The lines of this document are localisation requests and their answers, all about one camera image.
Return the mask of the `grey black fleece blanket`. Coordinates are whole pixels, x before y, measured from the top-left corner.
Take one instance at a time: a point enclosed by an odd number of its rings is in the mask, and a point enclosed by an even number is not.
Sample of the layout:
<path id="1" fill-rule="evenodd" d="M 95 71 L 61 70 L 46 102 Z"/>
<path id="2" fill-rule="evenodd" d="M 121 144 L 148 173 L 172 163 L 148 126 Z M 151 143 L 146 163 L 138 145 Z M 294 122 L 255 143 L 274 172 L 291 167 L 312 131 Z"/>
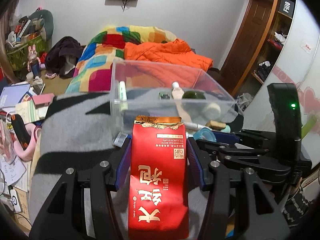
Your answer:
<path id="1" fill-rule="evenodd" d="M 73 93 L 57 96 L 49 106 L 42 125 L 40 157 L 31 180 L 29 216 L 33 223 L 51 190 L 69 167 L 86 170 L 111 154 L 114 119 L 110 115 L 108 93 Z M 189 171 L 189 237 L 197 239 L 208 200 Z M 128 238 L 128 197 L 130 174 L 117 192 L 112 192 L 113 206 L 124 239 Z M 91 215 L 90 191 L 86 189 L 86 230 L 95 238 Z"/>

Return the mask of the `green storage box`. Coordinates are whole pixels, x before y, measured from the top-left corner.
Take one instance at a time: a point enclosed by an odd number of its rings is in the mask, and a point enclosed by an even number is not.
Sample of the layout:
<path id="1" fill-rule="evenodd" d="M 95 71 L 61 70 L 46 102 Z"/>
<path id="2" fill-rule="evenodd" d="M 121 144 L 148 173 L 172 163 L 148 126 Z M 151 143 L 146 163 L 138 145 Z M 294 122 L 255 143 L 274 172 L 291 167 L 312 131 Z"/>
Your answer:
<path id="1" fill-rule="evenodd" d="M 12 70 L 18 71 L 27 66 L 28 61 L 28 47 L 35 45 L 38 54 L 48 52 L 50 41 L 45 41 L 41 36 L 37 36 L 12 51 L 7 51 L 7 57 L 10 62 Z"/>

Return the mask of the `pink black headset stand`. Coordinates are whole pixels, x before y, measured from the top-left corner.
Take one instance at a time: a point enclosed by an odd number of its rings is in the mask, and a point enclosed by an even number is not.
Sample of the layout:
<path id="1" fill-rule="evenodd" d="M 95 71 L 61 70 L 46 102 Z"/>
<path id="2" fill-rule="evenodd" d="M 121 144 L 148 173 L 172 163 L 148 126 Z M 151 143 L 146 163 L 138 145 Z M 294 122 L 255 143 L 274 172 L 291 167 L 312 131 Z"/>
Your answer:
<path id="1" fill-rule="evenodd" d="M 16 155 L 23 161 L 31 161 L 41 134 L 41 127 L 33 123 L 25 124 L 19 114 L 11 116 L 11 124 L 15 132 L 13 148 Z"/>

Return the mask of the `white pen gold tip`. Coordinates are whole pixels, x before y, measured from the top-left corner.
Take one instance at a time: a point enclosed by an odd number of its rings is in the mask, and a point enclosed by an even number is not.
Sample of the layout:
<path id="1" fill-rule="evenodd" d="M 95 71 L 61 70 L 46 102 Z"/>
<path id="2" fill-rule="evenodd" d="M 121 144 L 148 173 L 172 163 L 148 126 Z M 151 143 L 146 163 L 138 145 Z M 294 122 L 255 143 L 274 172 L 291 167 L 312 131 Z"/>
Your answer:
<path id="1" fill-rule="evenodd" d="M 194 122 L 184 122 L 185 128 L 190 131 L 199 131 L 203 128 L 207 128 L 205 125 L 196 124 Z"/>

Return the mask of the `white wardrobe sliding door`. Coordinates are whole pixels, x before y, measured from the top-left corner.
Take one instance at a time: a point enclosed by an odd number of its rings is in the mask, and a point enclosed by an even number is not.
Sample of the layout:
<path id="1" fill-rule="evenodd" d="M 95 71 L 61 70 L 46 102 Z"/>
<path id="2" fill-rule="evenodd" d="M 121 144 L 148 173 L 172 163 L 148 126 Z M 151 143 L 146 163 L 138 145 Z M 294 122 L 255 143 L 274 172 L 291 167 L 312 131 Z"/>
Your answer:
<path id="1" fill-rule="evenodd" d="M 318 48 L 319 26 L 303 2 L 296 0 L 286 42 L 266 81 L 244 111 L 244 129 L 274 131 L 274 114 L 267 86 L 271 83 L 302 84 Z"/>

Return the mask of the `green white tube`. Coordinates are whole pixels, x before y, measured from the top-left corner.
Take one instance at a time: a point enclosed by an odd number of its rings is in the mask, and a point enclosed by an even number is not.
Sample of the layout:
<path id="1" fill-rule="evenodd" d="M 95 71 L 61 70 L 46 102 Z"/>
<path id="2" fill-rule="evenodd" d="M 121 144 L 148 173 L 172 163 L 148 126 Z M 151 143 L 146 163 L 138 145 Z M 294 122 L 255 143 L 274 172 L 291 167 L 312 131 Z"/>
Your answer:
<path id="1" fill-rule="evenodd" d="M 120 110 L 124 111 L 128 109 L 127 106 L 127 93 L 126 93 L 126 84 L 124 81 L 119 82 L 118 86 L 119 100 L 120 100 Z"/>

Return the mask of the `black Fiio box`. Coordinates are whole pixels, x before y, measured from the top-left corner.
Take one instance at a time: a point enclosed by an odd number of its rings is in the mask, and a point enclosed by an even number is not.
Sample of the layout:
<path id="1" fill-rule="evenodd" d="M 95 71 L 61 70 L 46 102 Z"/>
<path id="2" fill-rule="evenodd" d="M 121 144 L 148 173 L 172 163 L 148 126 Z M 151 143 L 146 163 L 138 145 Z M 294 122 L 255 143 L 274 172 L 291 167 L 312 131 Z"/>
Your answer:
<path id="1" fill-rule="evenodd" d="M 295 3 L 291 0 L 281 0 L 278 12 L 289 18 L 292 18 L 295 9 Z"/>

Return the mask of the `mint green bottle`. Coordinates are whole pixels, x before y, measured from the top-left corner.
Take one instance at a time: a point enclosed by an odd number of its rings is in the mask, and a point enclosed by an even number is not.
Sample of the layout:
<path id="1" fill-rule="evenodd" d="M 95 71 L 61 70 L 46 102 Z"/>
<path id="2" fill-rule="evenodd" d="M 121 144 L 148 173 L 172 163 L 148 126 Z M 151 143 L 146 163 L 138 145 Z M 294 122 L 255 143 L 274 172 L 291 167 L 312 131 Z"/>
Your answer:
<path id="1" fill-rule="evenodd" d="M 213 131 L 209 128 L 202 128 L 193 134 L 195 140 L 206 140 L 211 142 L 216 142 L 216 137 Z"/>

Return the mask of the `wooden door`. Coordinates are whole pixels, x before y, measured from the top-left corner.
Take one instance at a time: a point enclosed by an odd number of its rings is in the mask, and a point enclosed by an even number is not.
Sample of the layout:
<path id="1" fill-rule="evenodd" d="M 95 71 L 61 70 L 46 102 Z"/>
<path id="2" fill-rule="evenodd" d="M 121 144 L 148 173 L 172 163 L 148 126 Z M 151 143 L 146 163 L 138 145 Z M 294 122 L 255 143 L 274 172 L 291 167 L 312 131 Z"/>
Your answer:
<path id="1" fill-rule="evenodd" d="M 244 18 L 220 70 L 220 84 L 232 94 L 243 76 L 265 30 L 272 0 L 249 0 Z"/>

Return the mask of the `red tea packet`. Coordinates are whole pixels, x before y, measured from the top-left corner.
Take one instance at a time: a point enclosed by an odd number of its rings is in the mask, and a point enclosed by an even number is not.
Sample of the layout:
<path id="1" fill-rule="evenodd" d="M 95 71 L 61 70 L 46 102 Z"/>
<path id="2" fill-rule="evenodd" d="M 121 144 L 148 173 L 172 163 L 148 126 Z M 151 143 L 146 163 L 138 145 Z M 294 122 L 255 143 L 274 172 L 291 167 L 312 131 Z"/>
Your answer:
<path id="1" fill-rule="evenodd" d="M 128 207 L 129 239 L 189 236 L 186 133 L 180 117 L 135 118 Z"/>

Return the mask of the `orange puffer jacket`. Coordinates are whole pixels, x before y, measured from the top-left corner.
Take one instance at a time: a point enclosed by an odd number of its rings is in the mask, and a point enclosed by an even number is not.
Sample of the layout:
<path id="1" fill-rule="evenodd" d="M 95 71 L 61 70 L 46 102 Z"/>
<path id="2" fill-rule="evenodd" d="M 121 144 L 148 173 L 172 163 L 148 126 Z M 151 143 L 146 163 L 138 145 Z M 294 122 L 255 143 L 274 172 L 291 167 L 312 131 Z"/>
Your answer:
<path id="1" fill-rule="evenodd" d="M 187 42 L 179 38 L 167 43 L 134 44 L 127 42 L 124 59 L 176 64 L 202 69 L 205 72 L 213 66 L 212 59 L 195 54 Z"/>

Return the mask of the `colourful patchwork blanket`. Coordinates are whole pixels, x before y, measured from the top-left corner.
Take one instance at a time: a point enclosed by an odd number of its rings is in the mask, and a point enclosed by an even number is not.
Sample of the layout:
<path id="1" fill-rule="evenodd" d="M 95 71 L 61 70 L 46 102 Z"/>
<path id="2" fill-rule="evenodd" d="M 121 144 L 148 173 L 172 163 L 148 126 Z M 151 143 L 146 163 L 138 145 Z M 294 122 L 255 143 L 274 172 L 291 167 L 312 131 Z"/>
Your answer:
<path id="1" fill-rule="evenodd" d="M 109 91 L 113 61 L 125 59 L 124 48 L 128 42 L 166 43 L 175 39 L 172 32 L 158 27 L 107 26 L 85 46 L 66 93 Z"/>

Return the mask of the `beige tube white cap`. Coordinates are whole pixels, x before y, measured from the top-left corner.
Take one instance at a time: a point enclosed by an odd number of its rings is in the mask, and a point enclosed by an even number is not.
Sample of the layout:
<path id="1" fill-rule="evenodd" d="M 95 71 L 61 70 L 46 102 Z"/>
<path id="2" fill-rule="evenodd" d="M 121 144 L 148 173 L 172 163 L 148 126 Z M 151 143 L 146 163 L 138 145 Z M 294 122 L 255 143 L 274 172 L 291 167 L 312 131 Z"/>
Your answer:
<path id="1" fill-rule="evenodd" d="M 183 103 L 182 103 L 182 95 L 184 94 L 183 89 L 180 87 L 178 82 L 172 83 L 172 98 L 175 100 L 176 108 L 179 113 L 179 116 L 181 117 L 183 123 L 184 122 L 191 122 L 190 115 L 183 109 Z"/>

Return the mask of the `pink house shaped box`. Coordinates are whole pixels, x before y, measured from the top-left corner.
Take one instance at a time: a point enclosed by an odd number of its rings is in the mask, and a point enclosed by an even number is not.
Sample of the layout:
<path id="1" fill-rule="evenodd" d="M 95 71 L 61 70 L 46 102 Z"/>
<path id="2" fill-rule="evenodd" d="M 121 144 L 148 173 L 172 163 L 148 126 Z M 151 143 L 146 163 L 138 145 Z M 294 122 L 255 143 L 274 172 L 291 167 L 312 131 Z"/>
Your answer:
<path id="1" fill-rule="evenodd" d="M 32 97 L 33 103 L 36 108 L 47 107 L 49 106 L 55 95 L 53 93 L 40 94 Z"/>

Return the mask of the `dark purple clothes pile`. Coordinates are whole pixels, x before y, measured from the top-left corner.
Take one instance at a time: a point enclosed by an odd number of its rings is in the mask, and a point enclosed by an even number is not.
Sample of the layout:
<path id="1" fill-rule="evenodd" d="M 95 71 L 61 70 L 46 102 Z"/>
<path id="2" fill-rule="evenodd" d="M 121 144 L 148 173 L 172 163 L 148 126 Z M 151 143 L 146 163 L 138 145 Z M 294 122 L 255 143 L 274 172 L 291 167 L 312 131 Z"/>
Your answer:
<path id="1" fill-rule="evenodd" d="M 73 77 L 83 50 L 84 47 L 71 36 L 61 38 L 46 55 L 46 69 L 63 79 Z"/>

